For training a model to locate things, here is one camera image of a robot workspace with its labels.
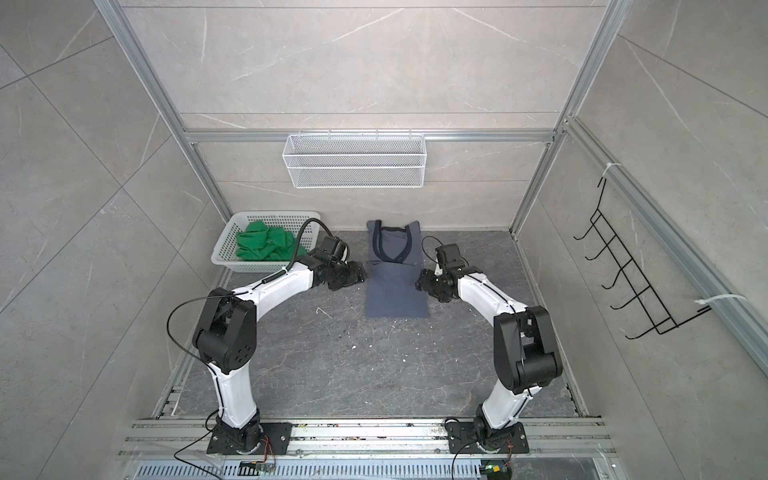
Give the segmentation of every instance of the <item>black mounting plate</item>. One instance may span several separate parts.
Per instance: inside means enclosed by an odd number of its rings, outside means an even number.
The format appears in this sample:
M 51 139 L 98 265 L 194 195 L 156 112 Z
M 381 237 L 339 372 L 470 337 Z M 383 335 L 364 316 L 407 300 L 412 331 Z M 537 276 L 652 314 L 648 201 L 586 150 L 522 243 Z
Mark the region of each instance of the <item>black mounting plate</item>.
M 445 424 L 445 430 L 448 432 L 448 446 L 452 454 L 456 453 L 486 453 L 472 440 L 475 438 L 474 422 L 448 422 Z M 471 442 L 471 445 L 462 449 L 462 446 Z M 512 444 L 512 453 L 529 453 L 528 437 L 525 434 L 525 428 L 520 422 L 512 426 L 512 435 L 509 437 Z M 498 453 L 509 453 L 509 446 L 504 445 Z
M 290 443 L 290 433 L 293 429 L 293 423 L 260 423 L 263 435 L 270 438 L 271 450 L 269 455 L 274 453 L 275 455 L 285 455 L 288 453 L 288 444 Z M 256 450 L 248 455 L 264 455 L 264 447 L 266 441 L 262 439 Z M 210 442 L 208 442 L 208 450 L 206 453 L 220 453 L 223 455 L 242 455 L 237 451 L 237 448 L 231 445 L 227 441 L 225 435 L 217 435 L 217 430 L 214 427 L 214 432 L 211 434 Z

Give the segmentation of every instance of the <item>white plastic basket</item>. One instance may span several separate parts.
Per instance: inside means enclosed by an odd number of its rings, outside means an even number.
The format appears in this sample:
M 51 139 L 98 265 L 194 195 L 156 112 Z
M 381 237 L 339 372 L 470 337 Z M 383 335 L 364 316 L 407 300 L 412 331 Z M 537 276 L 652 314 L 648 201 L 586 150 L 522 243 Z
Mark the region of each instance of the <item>white plastic basket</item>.
M 421 134 L 293 134 L 283 160 L 296 188 L 421 187 L 427 147 Z
M 286 266 L 288 262 L 246 262 L 241 260 L 235 252 L 237 251 L 237 234 L 244 232 L 248 224 L 261 220 L 268 227 L 282 227 L 296 236 L 299 233 L 302 223 L 308 218 L 320 219 L 317 212 L 291 212 L 291 211 L 272 211 L 272 212 L 239 212 L 234 214 L 224 231 L 221 232 L 219 241 L 216 242 L 214 252 L 210 255 L 210 261 L 215 265 L 224 265 L 226 268 L 238 273 L 249 272 L 276 272 Z M 307 251 L 313 249 L 317 243 L 317 234 L 320 225 L 315 222 L 310 223 L 304 229 L 299 244 Z

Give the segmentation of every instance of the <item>green cloth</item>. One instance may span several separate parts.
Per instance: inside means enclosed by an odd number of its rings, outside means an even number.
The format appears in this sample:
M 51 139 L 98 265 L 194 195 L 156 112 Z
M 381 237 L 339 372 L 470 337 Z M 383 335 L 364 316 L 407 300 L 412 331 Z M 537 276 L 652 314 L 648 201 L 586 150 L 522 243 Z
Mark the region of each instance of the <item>green cloth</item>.
M 287 262 L 293 255 L 293 233 L 282 227 L 268 227 L 263 221 L 251 222 L 237 234 L 237 255 L 247 262 Z M 299 245 L 297 255 L 306 249 Z

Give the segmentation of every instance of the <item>cable tie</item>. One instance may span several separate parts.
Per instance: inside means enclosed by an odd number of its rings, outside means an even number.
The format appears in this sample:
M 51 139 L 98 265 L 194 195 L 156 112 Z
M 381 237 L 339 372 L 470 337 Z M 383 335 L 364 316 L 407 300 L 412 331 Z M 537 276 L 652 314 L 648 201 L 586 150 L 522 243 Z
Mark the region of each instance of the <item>cable tie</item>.
M 736 295 L 735 293 L 723 293 L 722 295 L 715 295 L 715 296 L 711 296 L 710 298 L 694 300 L 694 302 L 698 303 L 699 305 L 707 305 L 710 302 L 713 302 L 715 300 L 720 300 L 723 298 L 737 298 L 739 300 L 747 301 L 744 295 Z
M 606 163 L 606 164 L 605 164 L 605 170 L 603 170 L 603 175 L 602 175 L 602 176 L 603 176 L 603 177 L 605 177 L 605 174 L 606 174 L 606 173 L 608 173 L 608 169 L 609 169 L 609 168 L 611 168 L 611 167 L 613 167 L 614 165 L 619 165 L 619 166 L 621 166 L 621 164 L 613 164 L 613 163 L 611 163 L 611 162 L 608 162 L 608 163 Z

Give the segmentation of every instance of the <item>gray floor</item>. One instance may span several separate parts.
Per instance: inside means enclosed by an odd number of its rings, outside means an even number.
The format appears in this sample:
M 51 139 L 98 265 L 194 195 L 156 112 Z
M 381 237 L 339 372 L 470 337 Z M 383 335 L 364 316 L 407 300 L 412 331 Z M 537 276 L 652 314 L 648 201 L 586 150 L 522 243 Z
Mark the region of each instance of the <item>gray floor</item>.
M 508 233 L 433 233 L 517 300 L 533 304 L 531 287 Z M 365 232 L 342 232 L 350 258 L 366 255 Z M 431 239 L 427 239 L 428 252 Z M 229 288 L 255 281 L 234 273 Z M 337 292 L 320 286 L 276 307 L 259 321 L 251 364 L 253 394 L 263 416 L 474 415 L 495 383 L 492 328 L 467 303 L 429 298 L 428 319 L 367 319 L 366 285 Z M 175 415 L 207 415 L 217 407 L 213 383 L 195 362 Z M 526 416 L 575 416 L 563 378 L 542 389 Z

